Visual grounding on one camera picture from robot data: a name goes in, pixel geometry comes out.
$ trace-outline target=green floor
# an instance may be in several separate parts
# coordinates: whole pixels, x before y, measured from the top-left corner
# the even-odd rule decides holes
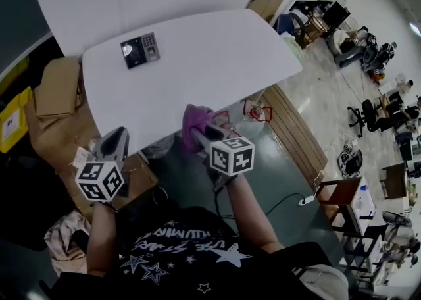
[[[297,192],[305,197],[312,194],[303,175],[274,139],[268,126],[252,141],[256,146],[255,167],[246,173],[246,177],[265,212],[291,193]],[[197,155],[183,152],[180,139],[176,138],[167,156],[151,161],[151,168],[161,186],[181,207],[199,205],[215,211],[212,184],[205,167]],[[286,199],[268,216],[279,241],[285,246],[315,241],[336,265],[343,256],[343,250],[328,219],[317,201],[299,207],[299,198]],[[220,194],[219,205],[221,214],[232,214],[225,191]],[[228,222],[235,228],[234,222]]]

